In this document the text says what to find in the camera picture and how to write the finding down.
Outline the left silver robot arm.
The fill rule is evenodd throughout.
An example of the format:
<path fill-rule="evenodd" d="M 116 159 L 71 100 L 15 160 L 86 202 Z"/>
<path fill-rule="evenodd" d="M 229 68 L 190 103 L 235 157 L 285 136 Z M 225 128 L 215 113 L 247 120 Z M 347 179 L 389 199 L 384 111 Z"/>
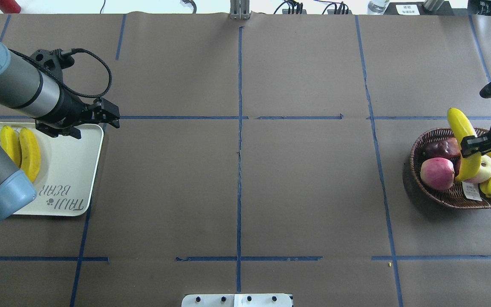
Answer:
<path fill-rule="evenodd" d="M 40 172 L 41 153 L 36 134 L 80 139 L 80 125 L 110 124 L 119 128 L 120 111 L 104 96 L 70 89 L 63 70 L 74 65 L 75 54 L 88 54 L 107 70 L 107 89 L 113 76 L 99 56 L 83 48 L 39 49 L 32 55 L 12 50 L 0 41 L 0 105 L 33 119 L 35 126 L 0 124 L 0 222 L 35 201 L 35 181 Z"/>

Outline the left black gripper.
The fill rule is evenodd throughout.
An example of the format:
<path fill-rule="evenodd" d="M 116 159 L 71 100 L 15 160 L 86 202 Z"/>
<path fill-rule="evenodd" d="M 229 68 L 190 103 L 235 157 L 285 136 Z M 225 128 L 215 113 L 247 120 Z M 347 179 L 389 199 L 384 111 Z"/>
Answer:
<path fill-rule="evenodd" d="M 54 108 L 37 118 L 37 130 L 52 138 L 61 135 L 81 139 L 81 131 L 76 126 L 104 124 L 119 129 L 119 120 L 119 107 L 107 99 L 97 97 L 92 104 L 86 104 L 77 95 L 61 89 Z"/>

